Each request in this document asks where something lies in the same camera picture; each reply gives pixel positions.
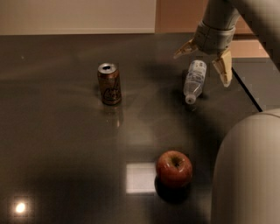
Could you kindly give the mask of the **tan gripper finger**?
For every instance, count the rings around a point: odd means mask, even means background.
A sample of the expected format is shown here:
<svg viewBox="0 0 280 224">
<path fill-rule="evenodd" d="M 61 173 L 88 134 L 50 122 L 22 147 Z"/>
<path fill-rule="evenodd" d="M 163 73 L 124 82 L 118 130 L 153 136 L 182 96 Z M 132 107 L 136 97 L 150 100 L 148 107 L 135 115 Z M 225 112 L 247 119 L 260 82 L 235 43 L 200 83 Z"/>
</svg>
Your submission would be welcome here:
<svg viewBox="0 0 280 224">
<path fill-rule="evenodd" d="M 225 88 L 228 88 L 232 80 L 232 55 L 227 49 L 221 52 L 216 59 L 213 60 L 213 66 L 220 76 L 220 80 Z"/>
<path fill-rule="evenodd" d="M 173 55 L 174 59 L 177 59 L 183 55 L 188 55 L 194 53 L 198 50 L 198 47 L 194 41 L 194 39 L 190 39 L 189 41 L 185 42 Z"/>
</svg>

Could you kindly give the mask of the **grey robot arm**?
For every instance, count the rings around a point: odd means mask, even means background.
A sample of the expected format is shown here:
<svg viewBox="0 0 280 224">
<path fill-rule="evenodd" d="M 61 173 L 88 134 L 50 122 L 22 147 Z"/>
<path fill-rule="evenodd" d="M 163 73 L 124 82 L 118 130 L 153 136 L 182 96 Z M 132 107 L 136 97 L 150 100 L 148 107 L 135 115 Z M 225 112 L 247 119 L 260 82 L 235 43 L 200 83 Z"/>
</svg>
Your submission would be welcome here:
<svg viewBox="0 0 280 224">
<path fill-rule="evenodd" d="M 229 46 L 243 18 L 280 69 L 279 0 L 208 0 L 192 39 L 176 58 L 215 54 L 224 86 L 232 80 Z M 280 224 L 280 116 L 277 108 L 239 121 L 223 139 L 213 170 L 211 224 Z"/>
</svg>

